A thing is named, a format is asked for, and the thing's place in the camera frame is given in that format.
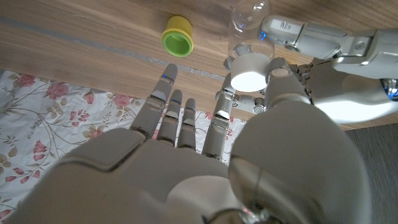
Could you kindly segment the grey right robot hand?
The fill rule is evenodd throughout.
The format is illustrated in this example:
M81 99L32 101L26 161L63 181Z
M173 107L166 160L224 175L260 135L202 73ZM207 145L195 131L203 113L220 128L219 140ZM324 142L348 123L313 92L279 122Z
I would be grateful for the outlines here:
M227 111L195 151L195 104L180 112L170 64L130 128L59 160L8 223L370 223L371 187L357 147L313 106L283 58L266 69L267 109L218 158Z

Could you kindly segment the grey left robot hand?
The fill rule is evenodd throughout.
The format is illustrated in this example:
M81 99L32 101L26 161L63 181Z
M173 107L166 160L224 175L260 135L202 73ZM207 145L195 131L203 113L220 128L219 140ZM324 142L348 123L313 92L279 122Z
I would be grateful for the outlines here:
M234 17L230 25L229 70L216 94L214 114L225 123L237 108L258 114L269 109L264 93L275 67L274 46L311 57L293 65L308 99L339 124L359 123L397 111L397 30L350 33L337 27L283 16Z

